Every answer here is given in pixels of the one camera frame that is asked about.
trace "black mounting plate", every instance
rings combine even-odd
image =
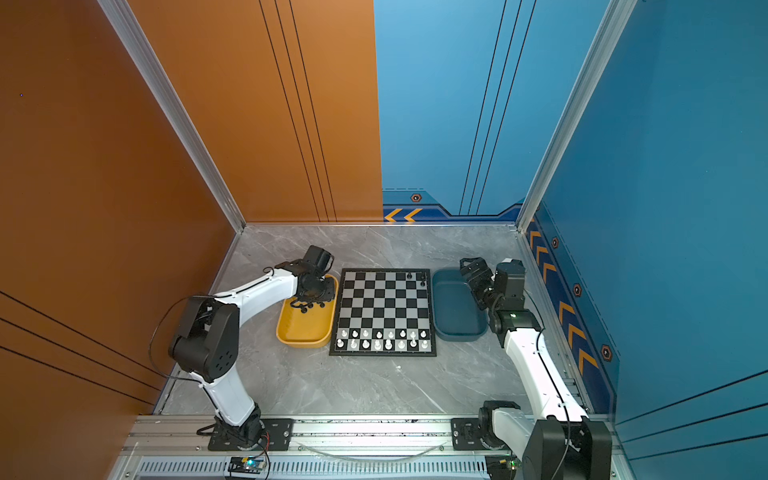
[[[264,435],[270,434],[270,447],[268,452],[285,452],[293,436],[293,419],[261,419],[264,423]],[[266,447],[266,439],[259,440],[251,450],[260,452]],[[235,445],[229,441],[227,436],[219,429],[214,429],[213,435],[208,442],[208,450],[211,452],[232,452],[238,450]]]
[[[480,420],[477,418],[451,419],[451,439],[454,450],[490,450],[480,441]]]

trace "gray marble floor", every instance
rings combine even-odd
[[[261,276],[265,266],[300,258],[310,244],[336,257],[332,273],[338,278],[345,267],[434,271],[457,266],[463,257],[484,257],[494,266],[506,257],[520,258],[515,234],[506,226],[248,226],[227,265],[220,290]],[[542,305],[546,301],[535,300]],[[533,305],[526,306],[535,311]],[[517,369],[490,332],[470,343],[438,339],[434,358],[329,356],[328,346],[294,349],[278,341],[279,314],[280,304],[273,305],[240,330],[237,369],[264,413],[461,415],[477,412],[489,399],[511,400],[530,412]],[[197,385],[176,382],[162,413],[213,413],[213,407]]]

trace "robotic arm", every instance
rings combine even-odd
[[[333,300],[336,285],[325,275],[333,256],[312,245],[303,259],[283,262],[269,273],[245,285],[214,296],[193,296],[181,316],[168,353],[189,372],[216,408],[211,444],[251,449],[263,431],[260,410],[250,398],[235,361],[240,327],[274,303],[295,296],[294,308],[306,312]]]
[[[506,444],[522,454],[526,480],[610,478],[611,434],[603,422],[589,419],[554,366],[541,339],[542,326],[524,307],[522,262],[499,263],[495,275],[482,258],[462,259],[459,266],[520,373],[535,421],[531,424],[514,403],[486,402],[479,413],[483,443],[490,448]]]

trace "checkered board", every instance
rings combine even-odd
[[[331,355],[437,355],[429,270],[345,268],[341,277]]]

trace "black stripe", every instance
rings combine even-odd
[[[286,55],[288,55],[288,65],[290,66],[290,74],[293,77],[293,87],[296,89],[296,99],[299,101],[299,110],[301,111],[301,118],[304,121],[304,131],[306,132],[306,142],[310,144],[310,154],[312,154],[312,165],[315,166],[315,177],[317,178],[317,187],[320,189],[320,198],[323,199],[323,208],[326,211],[326,219],[329,219],[328,206],[326,205],[326,195],[323,193],[323,185],[320,183],[320,174],[317,171],[317,161],[315,160],[315,150],[312,148],[312,140],[310,140],[310,130],[306,126],[306,117],[304,116],[304,106],[301,105],[301,94],[299,93],[299,84],[296,82],[296,73],[293,71],[293,62],[290,60],[290,50],[288,50],[288,41],[286,40],[286,31],[283,29],[283,20],[280,17],[280,9],[277,8],[277,0],[275,1],[275,10],[277,10],[277,21],[280,23],[280,31],[283,33],[283,43],[286,46]]]
[[[89,356],[83,355],[82,353],[79,353],[79,352],[75,352],[73,349],[69,349],[69,348],[67,348],[67,347],[63,346],[63,345],[62,345],[62,344],[60,344],[60,343],[54,342],[54,341],[53,341],[53,340],[51,340],[51,339],[47,339],[47,338],[45,338],[45,337],[44,337],[44,336],[42,336],[42,335],[38,335],[37,333],[35,333],[35,332],[32,332],[31,330],[27,330],[27,329],[26,329],[26,328],[24,328],[23,326],[19,326],[19,325],[16,325],[16,324],[15,324],[15,323],[13,323],[12,321],[10,321],[10,320],[6,320],[6,319],[2,318],[1,316],[0,316],[0,320],[1,320],[1,321],[3,321],[3,322],[6,322],[8,325],[12,325],[12,326],[15,326],[16,328],[18,328],[18,329],[20,329],[20,330],[23,330],[23,331],[25,331],[26,333],[29,333],[30,335],[34,335],[34,336],[38,337],[39,339],[43,339],[43,340],[45,340],[45,341],[46,341],[46,342],[48,342],[48,343],[53,343],[54,345],[56,345],[56,346],[59,346],[59,347],[61,347],[62,349],[64,349],[64,350],[67,350],[68,352],[74,353],[74,354],[75,354],[75,355],[77,355],[77,356],[81,356],[81,357],[82,357],[82,358],[84,358],[84,359],[88,359],[88,360],[91,360],[93,363],[96,363],[96,364],[98,364],[98,365],[101,365],[101,366],[103,366],[105,369],[109,369],[109,370],[111,370],[111,371],[113,371],[113,372],[115,372],[115,373],[119,373],[119,374],[120,374],[120,375],[122,375],[122,376],[126,376],[126,377],[128,377],[129,379],[131,379],[131,380],[135,380],[136,382],[139,382],[139,383],[141,383],[141,384],[143,384],[143,385],[146,385],[146,386],[150,387],[151,389],[155,389],[155,390],[157,390],[158,392],[160,392],[160,389],[159,389],[159,388],[157,388],[156,386],[152,386],[152,385],[150,385],[149,383],[145,383],[145,382],[142,382],[141,380],[139,380],[139,379],[136,379],[136,378],[134,378],[134,377],[132,377],[132,376],[128,375],[127,373],[123,373],[123,372],[121,372],[120,370],[117,370],[117,369],[113,369],[112,367],[110,367],[110,366],[107,366],[107,365],[105,365],[104,363],[98,362],[97,360],[94,360],[94,359],[92,359],[92,358],[91,358],[91,357],[89,357]]]
[[[93,383],[94,385],[98,385],[98,386],[100,386],[100,387],[106,388],[107,390],[111,390],[112,392],[115,392],[115,393],[119,393],[119,394],[121,394],[121,395],[125,395],[125,396],[127,396],[128,398],[131,398],[131,399],[134,399],[134,400],[138,400],[139,402],[144,402],[144,403],[146,403],[147,405],[149,405],[149,406],[152,406],[152,404],[151,404],[151,403],[149,403],[149,402],[148,402],[148,401],[146,401],[146,400],[142,400],[142,399],[139,399],[138,397],[134,397],[133,395],[128,395],[127,393],[121,392],[120,390],[116,390],[116,389],[113,389],[113,388],[111,388],[111,387],[108,387],[108,386],[106,386],[106,385],[102,385],[102,384],[100,384],[99,382],[94,382],[93,380],[89,380],[89,379],[86,379],[86,378],[85,378],[85,377],[83,377],[83,376],[79,376],[79,375],[78,375],[78,374],[76,374],[76,373],[72,373],[72,372],[68,372],[67,370],[63,370],[63,369],[60,369],[60,368],[58,368],[57,366],[53,366],[53,365],[51,365],[50,363],[46,363],[46,362],[43,362],[42,360],[33,359],[33,358],[32,358],[32,357],[30,357],[30,356],[26,356],[26,355],[25,355],[25,354],[23,354],[23,353],[19,353],[19,352],[16,352],[15,350],[11,350],[11,349],[9,349],[9,348],[7,348],[7,347],[4,347],[4,346],[2,346],[2,345],[0,345],[0,349],[3,349],[3,350],[5,350],[5,351],[7,351],[7,352],[10,352],[10,353],[15,353],[15,354],[16,354],[16,355],[18,355],[18,356],[23,356],[24,358],[26,358],[27,360],[31,360],[32,362],[37,362],[37,363],[39,363],[39,364],[41,364],[41,365],[49,366],[49,367],[51,367],[51,368],[52,368],[52,369],[54,369],[54,370],[58,370],[59,372],[62,372],[62,373],[66,373],[67,375],[71,375],[71,376],[73,376],[73,377],[75,377],[75,378],[77,378],[77,379],[80,379],[80,380],[85,380],[86,382],[89,382],[89,383]]]
[[[482,158],[485,156],[485,148],[488,146],[488,137],[491,134],[491,127],[493,126],[493,117],[496,113],[496,104],[498,103],[498,94],[502,91],[502,83],[504,83],[504,73],[507,71],[507,60],[509,59],[509,51],[512,50],[512,40],[515,38],[515,30],[518,27],[518,19],[520,18],[520,7],[522,7],[523,1],[520,0],[520,5],[518,5],[518,14],[515,16],[515,24],[512,26],[512,35],[509,37],[509,46],[507,47],[507,55],[504,58],[504,67],[502,68],[502,78],[498,81],[498,88],[496,89],[496,99],[493,101],[493,110],[491,110],[491,121],[488,122],[488,131],[485,132],[485,142],[483,142],[482,145],[482,153],[480,154],[480,165],[478,165],[478,174],[475,176],[475,186],[472,188],[472,196],[469,198],[469,207],[467,207],[467,215],[469,215],[470,210],[472,210],[472,201],[475,199],[475,191],[478,187],[478,179],[480,178],[480,170],[482,169]]]
[[[293,30],[296,32],[296,42],[299,44],[299,56],[301,57],[301,67],[304,69],[304,80],[306,81],[306,91],[310,94],[310,107],[312,116],[315,119],[315,130],[317,131],[317,141],[320,144],[320,157],[323,159],[323,169],[326,171],[326,182],[328,182],[328,194],[331,197],[331,208],[333,209],[333,219],[339,221],[336,216],[336,204],[333,202],[333,189],[331,189],[331,180],[328,176],[328,167],[326,165],[326,154],[323,152],[323,139],[320,137],[320,129],[317,125],[317,114],[315,113],[315,102],[312,100],[312,90],[310,89],[310,79],[306,75],[306,65],[304,64],[304,53],[301,51],[301,41],[299,40],[299,29],[296,27],[296,16],[293,15],[293,2],[288,1],[290,5],[290,15],[293,18]]]
[[[88,335],[85,335],[84,333],[80,333],[80,332],[78,332],[76,329],[73,329],[73,328],[72,328],[72,327],[70,327],[69,325],[67,325],[67,324],[65,324],[65,323],[62,323],[62,322],[59,322],[59,321],[58,321],[58,320],[56,320],[54,317],[52,317],[52,316],[50,316],[50,315],[46,315],[45,313],[43,313],[43,312],[41,312],[40,310],[38,310],[38,309],[34,308],[33,306],[29,306],[27,303],[24,303],[24,302],[22,302],[21,300],[19,300],[19,299],[17,299],[17,298],[14,298],[13,296],[10,296],[10,295],[8,295],[6,292],[3,292],[3,291],[1,291],[1,290],[0,290],[0,293],[1,293],[2,295],[4,295],[4,296],[7,296],[9,299],[13,300],[13,301],[14,301],[14,302],[16,302],[16,303],[18,303],[18,304],[20,304],[20,305],[23,305],[23,306],[26,306],[27,308],[29,308],[29,309],[30,309],[30,310],[32,310],[33,312],[36,312],[36,313],[39,313],[40,315],[43,315],[45,318],[47,318],[47,319],[51,320],[52,322],[55,322],[55,323],[57,323],[57,324],[59,324],[59,325],[63,326],[65,329],[68,329],[68,330],[70,330],[70,331],[72,331],[72,332],[75,332],[75,333],[77,333],[79,336],[82,336],[82,337],[84,337],[84,338],[86,338],[86,339],[89,339],[90,341],[92,341],[93,343],[96,343],[97,345],[103,346],[105,349],[109,350],[110,352],[116,353],[116,354],[118,354],[119,356],[123,357],[123,358],[124,358],[124,359],[126,359],[126,360],[130,360],[131,362],[135,363],[136,365],[138,365],[138,366],[140,366],[140,367],[142,367],[142,368],[145,368],[145,369],[149,370],[150,372],[154,373],[154,374],[155,374],[155,375],[157,375],[157,376],[162,376],[160,373],[157,373],[157,372],[155,372],[153,369],[151,369],[151,368],[149,368],[149,367],[147,367],[147,366],[141,365],[139,362],[137,362],[136,360],[132,359],[131,357],[129,357],[129,356],[126,356],[126,355],[123,355],[122,353],[118,352],[117,350],[115,350],[115,349],[112,349],[112,348],[110,348],[110,347],[106,346],[105,344],[103,344],[103,343],[99,342],[98,340],[94,340],[94,339],[92,339],[90,336],[88,336]]]
[[[533,19],[533,12],[536,9],[536,1],[533,2],[533,8],[531,8],[531,17],[528,19],[528,27],[525,28],[525,36],[523,37],[523,44],[520,45],[520,54],[518,55],[518,64],[515,66],[515,73],[512,75],[512,83],[509,85],[509,93],[507,94],[507,103],[504,105],[504,113],[502,113],[502,121],[498,125],[498,131],[496,132],[496,140],[493,142],[493,151],[491,152],[491,160],[488,161],[488,169],[485,171],[485,179],[482,182],[482,190],[480,191],[480,198],[478,199],[478,207],[475,210],[475,215],[480,211],[480,202],[482,202],[482,195],[485,193],[485,184],[488,183],[488,173],[491,171],[491,164],[493,163],[493,155],[496,153],[496,144],[498,143],[498,136],[502,132],[502,126],[504,126],[504,116],[507,114],[507,107],[509,106],[509,98],[512,96],[512,87],[515,86],[515,79],[518,76],[518,68],[520,68],[520,59],[523,56],[523,48],[525,48],[525,40],[528,38],[528,30],[531,28],[531,20]]]
[[[618,422],[616,425],[621,425],[622,423],[626,423],[626,422],[629,422],[631,420],[639,419],[640,417],[645,417],[646,415],[650,415],[651,413],[656,413],[656,412],[659,412],[660,410],[668,409],[671,406],[680,405],[681,403],[687,402],[688,400],[697,399],[700,396],[705,396],[707,393],[716,392],[717,390],[721,390],[721,389],[724,389],[726,387],[729,387],[729,386],[732,386],[732,385],[736,385],[737,383],[741,383],[741,382],[744,382],[746,380],[753,379],[753,378],[755,378],[757,376],[765,375],[766,373],[768,373],[768,370],[763,370],[762,372],[754,373],[753,375],[750,375],[750,376],[745,376],[742,379],[734,380],[734,381],[732,381],[730,383],[726,383],[725,385],[721,385],[721,386],[716,387],[714,389],[707,390],[706,392],[697,393],[696,395],[690,396],[687,399],[678,400],[676,402],[670,403],[669,405],[665,405],[663,407],[659,407],[657,409],[650,410],[649,412],[645,412],[645,413],[641,413],[640,415],[636,415],[636,416],[632,417],[631,419],[622,420],[622,421]]]
[[[283,74],[280,73],[280,64],[277,63],[277,53],[275,53],[275,45],[272,43],[272,35],[270,35],[270,27],[266,24],[266,15],[264,14],[264,5],[259,0],[259,7],[261,8],[261,16],[264,18],[264,28],[266,28],[266,36],[270,40],[270,47],[272,47],[272,56],[275,58],[275,66],[277,67],[277,75],[280,77],[280,84],[283,86],[283,94],[286,97],[286,106],[288,107],[288,115],[290,115],[290,123],[293,124],[293,133],[296,135],[296,144],[299,146],[299,154],[301,155],[301,161],[304,164],[304,173],[306,174],[306,182],[310,186],[310,193],[312,194],[312,202],[315,204],[315,213],[317,214],[317,221],[320,221],[320,210],[317,209],[317,202],[315,201],[315,192],[312,189],[312,182],[310,181],[310,171],[306,168],[306,160],[304,160],[304,152],[301,150],[301,142],[299,141],[299,131],[296,129],[296,122],[293,121],[293,112],[290,110],[290,103],[288,102],[288,92],[286,91],[285,82],[283,82]]]
[[[697,420],[696,422],[686,423],[685,425],[678,425],[676,427],[672,427],[671,429],[660,430],[659,432],[653,432],[653,433],[649,433],[648,435],[642,435],[642,436],[639,436],[639,437],[635,437],[633,439],[624,440],[622,443],[634,442],[635,440],[646,439],[646,438],[652,437],[654,435],[659,435],[660,433],[671,432],[672,430],[682,429],[684,427],[690,427],[691,425],[697,425],[699,423],[709,422],[710,420],[722,419],[723,417],[727,417],[727,416],[731,416],[731,415],[736,415],[737,413],[744,413],[744,412],[749,412],[750,410],[754,410],[754,409],[761,409],[764,406],[768,406],[768,402],[767,403],[761,403],[759,405],[755,405],[755,406],[751,406],[751,407],[746,407],[745,409],[733,410],[732,412],[723,413],[721,415],[715,415],[714,417],[710,417],[708,419]]]
[[[706,447],[716,447],[718,445],[726,445],[728,443],[744,442],[745,440],[761,439],[762,437],[768,437],[768,433],[761,433],[759,435],[750,435],[748,437],[741,437],[740,439],[724,440],[722,442],[707,443],[706,445],[699,445],[695,447],[688,447],[687,449],[670,450],[669,452],[654,453],[653,455],[643,455],[641,457],[628,458],[627,460],[642,460],[643,458],[659,457],[662,455],[669,455],[670,453],[687,452],[689,450],[705,449]]]
[[[482,119],[482,110],[485,107],[485,96],[488,94],[488,84],[491,82],[491,71],[493,71],[493,60],[496,58],[496,48],[498,47],[498,36],[502,33],[502,23],[504,22],[504,11],[507,9],[507,0],[504,0],[502,8],[502,19],[498,21],[498,31],[496,32],[496,43],[493,45],[493,55],[491,56],[491,66],[488,67],[488,80],[485,81],[485,91],[482,94],[482,104],[480,105],[480,116],[478,117],[478,127],[475,129],[475,140],[472,142],[472,152],[469,154],[469,166],[467,167],[467,177],[464,179],[464,191],[462,191],[462,202],[458,206],[458,214],[462,214],[464,207],[464,196],[467,193],[467,183],[469,182],[469,172],[472,170],[472,157],[475,156],[475,144],[478,141],[480,131],[480,120]]]

